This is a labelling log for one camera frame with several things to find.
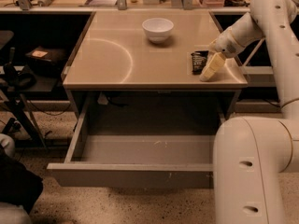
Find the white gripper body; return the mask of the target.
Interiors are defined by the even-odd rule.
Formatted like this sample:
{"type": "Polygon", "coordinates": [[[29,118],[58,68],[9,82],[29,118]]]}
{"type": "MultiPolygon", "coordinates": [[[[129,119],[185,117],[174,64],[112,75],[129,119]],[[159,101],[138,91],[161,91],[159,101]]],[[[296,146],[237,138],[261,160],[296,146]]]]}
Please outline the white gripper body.
{"type": "Polygon", "coordinates": [[[230,32],[220,34],[208,45],[208,51],[221,53],[225,58],[234,58],[245,48],[238,44],[230,32]]]}

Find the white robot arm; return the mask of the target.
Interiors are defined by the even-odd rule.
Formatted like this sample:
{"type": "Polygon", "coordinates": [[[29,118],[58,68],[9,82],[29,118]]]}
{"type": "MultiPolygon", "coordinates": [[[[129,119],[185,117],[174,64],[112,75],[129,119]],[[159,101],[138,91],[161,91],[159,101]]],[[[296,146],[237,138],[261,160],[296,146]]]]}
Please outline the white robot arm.
{"type": "Polygon", "coordinates": [[[298,170],[299,41],[291,28],[296,15],[292,0],[251,0],[249,12],[209,45],[203,81],[263,38],[282,112],[280,119],[228,119],[218,129],[213,146],[216,224],[286,224],[278,174],[298,170]]]}

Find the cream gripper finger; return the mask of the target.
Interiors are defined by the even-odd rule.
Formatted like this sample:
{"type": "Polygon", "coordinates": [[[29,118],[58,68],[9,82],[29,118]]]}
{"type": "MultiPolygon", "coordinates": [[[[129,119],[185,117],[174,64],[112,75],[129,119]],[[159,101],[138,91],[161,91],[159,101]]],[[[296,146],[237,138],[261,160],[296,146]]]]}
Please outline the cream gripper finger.
{"type": "Polygon", "coordinates": [[[200,80],[203,82],[209,81],[224,66],[225,61],[226,57],[221,52],[210,55],[200,75],[200,80]]]}

